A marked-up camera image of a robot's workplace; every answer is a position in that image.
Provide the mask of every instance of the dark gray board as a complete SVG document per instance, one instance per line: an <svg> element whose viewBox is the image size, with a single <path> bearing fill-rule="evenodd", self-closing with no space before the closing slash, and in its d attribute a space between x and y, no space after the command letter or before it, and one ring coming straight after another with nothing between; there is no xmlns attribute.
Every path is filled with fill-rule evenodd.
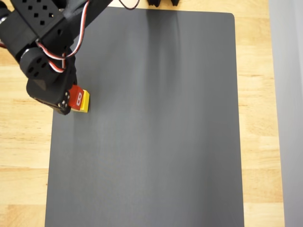
<svg viewBox="0 0 303 227"><path fill-rule="evenodd" d="M232 14L107 8L54 113L47 227L244 226Z"/></svg>

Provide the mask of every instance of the wooden surface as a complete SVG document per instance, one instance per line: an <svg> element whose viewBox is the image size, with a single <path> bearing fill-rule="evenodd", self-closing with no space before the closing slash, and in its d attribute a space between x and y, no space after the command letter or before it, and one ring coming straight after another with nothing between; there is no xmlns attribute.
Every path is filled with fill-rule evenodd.
<svg viewBox="0 0 303 227"><path fill-rule="evenodd" d="M245 226L284 226L268 1L180 0L174 9L234 14ZM0 49L0 227L44 226L52 110L28 97L26 82Z"/></svg>

